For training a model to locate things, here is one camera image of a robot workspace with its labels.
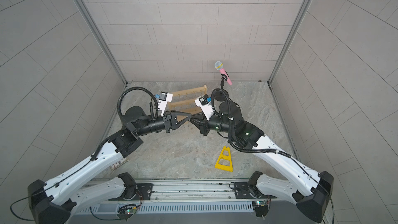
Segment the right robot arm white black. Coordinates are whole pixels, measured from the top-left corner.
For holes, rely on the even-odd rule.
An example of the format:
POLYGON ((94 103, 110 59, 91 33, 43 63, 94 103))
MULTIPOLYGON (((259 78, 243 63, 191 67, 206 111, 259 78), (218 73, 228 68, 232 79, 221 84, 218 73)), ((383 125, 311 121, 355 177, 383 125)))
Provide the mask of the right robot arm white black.
POLYGON ((321 224, 328 206, 333 206, 334 177, 327 171, 317 172, 275 144, 261 129, 245 121, 238 104, 226 91, 215 89, 211 95, 195 100, 201 113, 189 120, 206 136, 211 130, 225 139, 235 150, 250 153, 267 162, 284 179, 276 179, 262 172, 254 172, 248 191, 255 199, 272 196, 294 204, 308 219, 321 224))

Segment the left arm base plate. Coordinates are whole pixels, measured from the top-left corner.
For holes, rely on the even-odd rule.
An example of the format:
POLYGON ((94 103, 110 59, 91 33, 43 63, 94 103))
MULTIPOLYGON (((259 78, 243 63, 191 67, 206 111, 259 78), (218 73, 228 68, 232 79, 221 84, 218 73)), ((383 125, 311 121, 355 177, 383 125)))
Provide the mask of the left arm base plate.
POLYGON ((109 199, 109 201, 149 201, 153 191, 153 184, 137 184, 134 191, 127 189, 120 197, 109 199))

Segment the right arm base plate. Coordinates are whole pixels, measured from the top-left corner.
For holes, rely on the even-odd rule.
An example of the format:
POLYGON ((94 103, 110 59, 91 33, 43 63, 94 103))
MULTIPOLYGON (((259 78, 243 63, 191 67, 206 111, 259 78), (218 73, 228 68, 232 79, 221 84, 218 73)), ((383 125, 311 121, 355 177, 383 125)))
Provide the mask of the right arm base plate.
POLYGON ((246 182, 231 182, 229 188, 235 193, 236 199, 276 199, 275 196, 259 193, 258 196, 249 191, 246 182))

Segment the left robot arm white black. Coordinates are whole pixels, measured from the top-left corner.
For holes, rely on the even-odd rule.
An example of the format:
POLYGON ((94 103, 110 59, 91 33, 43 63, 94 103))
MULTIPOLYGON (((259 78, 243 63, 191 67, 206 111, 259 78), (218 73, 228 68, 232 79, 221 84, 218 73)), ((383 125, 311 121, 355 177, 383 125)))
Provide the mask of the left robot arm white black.
POLYGON ((165 131, 170 133, 191 119, 190 113, 166 111, 173 96, 161 92, 158 96, 143 87, 125 90, 117 102, 117 113, 122 128, 107 137, 96 150, 66 172, 42 181, 40 179, 28 186, 26 199, 36 224, 65 224, 68 219, 82 209, 109 199, 142 199, 138 186, 129 173, 122 173, 102 184, 84 189, 83 186, 112 164, 128 157, 142 144, 141 136, 165 131), (121 110, 123 98, 132 91, 143 91, 151 100, 150 115, 139 106, 121 110))

